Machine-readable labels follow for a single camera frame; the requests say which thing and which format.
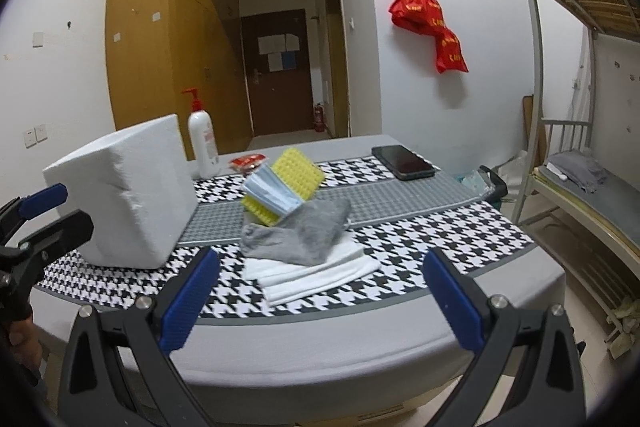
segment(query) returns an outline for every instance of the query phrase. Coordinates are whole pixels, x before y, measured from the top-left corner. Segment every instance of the houndstooth pattern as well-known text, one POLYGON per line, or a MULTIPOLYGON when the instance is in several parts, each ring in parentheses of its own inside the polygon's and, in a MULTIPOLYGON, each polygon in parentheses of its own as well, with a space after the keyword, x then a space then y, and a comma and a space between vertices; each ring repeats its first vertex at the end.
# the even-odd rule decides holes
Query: houndstooth pattern
MULTIPOLYGON (((393 174, 373 156, 322 162, 318 167, 324 172, 325 179, 320 187, 338 187, 339 185, 357 185, 393 178, 393 174)), ((193 182, 199 203, 234 201, 244 196, 243 174, 216 176, 210 180, 193 182)))
MULTIPOLYGON (((237 243, 216 246, 220 277, 200 317, 242 319, 326 311, 406 295, 426 288, 422 257, 440 247, 461 273, 473 273, 532 244, 532 240, 489 204, 481 202, 412 219, 363 227, 356 241, 382 267, 362 279, 269 308, 255 280, 244 280, 237 243)), ((88 303, 127 308, 139 295, 155 295, 185 268, 198 247, 177 248, 158 270, 95 267, 72 252, 47 267, 41 287, 88 303)))

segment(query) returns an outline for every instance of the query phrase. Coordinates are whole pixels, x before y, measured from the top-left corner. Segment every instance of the fire extinguisher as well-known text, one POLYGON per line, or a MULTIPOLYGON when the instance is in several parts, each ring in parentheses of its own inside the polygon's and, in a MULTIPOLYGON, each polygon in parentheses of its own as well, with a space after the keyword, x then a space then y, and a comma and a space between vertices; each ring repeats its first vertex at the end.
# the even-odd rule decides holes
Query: fire extinguisher
POLYGON ((314 128, 316 132, 324 132, 324 108, 321 103, 314 105, 314 128))

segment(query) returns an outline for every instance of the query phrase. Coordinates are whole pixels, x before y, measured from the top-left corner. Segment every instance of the blue gripper pad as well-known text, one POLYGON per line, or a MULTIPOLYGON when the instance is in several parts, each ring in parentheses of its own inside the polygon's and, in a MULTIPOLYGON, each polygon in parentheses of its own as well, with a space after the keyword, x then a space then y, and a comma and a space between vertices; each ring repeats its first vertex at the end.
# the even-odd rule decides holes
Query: blue gripper pad
POLYGON ((218 281, 219 273, 220 259, 209 248, 162 316, 158 345, 164 354, 169 355, 184 346, 211 289, 218 281))
POLYGON ((60 206, 66 201, 67 195, 66 187, 62 183, 51 185, 28 198, 24 198, 20 202, 18 214, 22 219, 33 219, 52 208, 60 206))
POLYGON ((433 251, 424 256, 422 275, 460 346, 477 355, 484 347, 482 317, 433 251))

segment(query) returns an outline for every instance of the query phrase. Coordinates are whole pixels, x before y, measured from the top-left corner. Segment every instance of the metal bolt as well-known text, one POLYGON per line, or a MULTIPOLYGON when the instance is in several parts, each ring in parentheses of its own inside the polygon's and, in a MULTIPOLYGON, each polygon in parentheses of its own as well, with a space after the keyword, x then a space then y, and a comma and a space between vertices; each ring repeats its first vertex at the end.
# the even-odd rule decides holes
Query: metal bolt
POLYGON ((142 297, 138 297, 136 299, 136 308, 139 310, 148 310, 151 308, 151 304, 153 304, 153 299, 151 297, 147 297, 143 295, 142 297))
POLYGON ((94 312, 94 309, 91 306, 89 306, 89 304, 85 304, 80 308, 78 315, 80 315, 82 318, 85 319, 89 317, 93 312, 94 312))
POLYGON ((562 304, 554 304, 551 306, 551 314, 556 317, 562 317, 564 315, 564 306, 562 304))
POLYGON ((509 305, 509 299, 504 295, 494 295, 489 299, 489 302, 491 302, 491 306, 498 310, 504 309, 509 305))

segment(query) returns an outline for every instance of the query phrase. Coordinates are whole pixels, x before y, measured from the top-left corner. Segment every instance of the black phone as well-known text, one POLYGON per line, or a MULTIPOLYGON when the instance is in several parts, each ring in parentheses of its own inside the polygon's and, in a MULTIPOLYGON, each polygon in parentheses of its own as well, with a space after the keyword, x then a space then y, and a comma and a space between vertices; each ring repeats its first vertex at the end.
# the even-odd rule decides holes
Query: black phone
POLYGON ((373 147, 371 154, 403 182, 431 178, 437 172, 428 161, 401 145, 373 147))

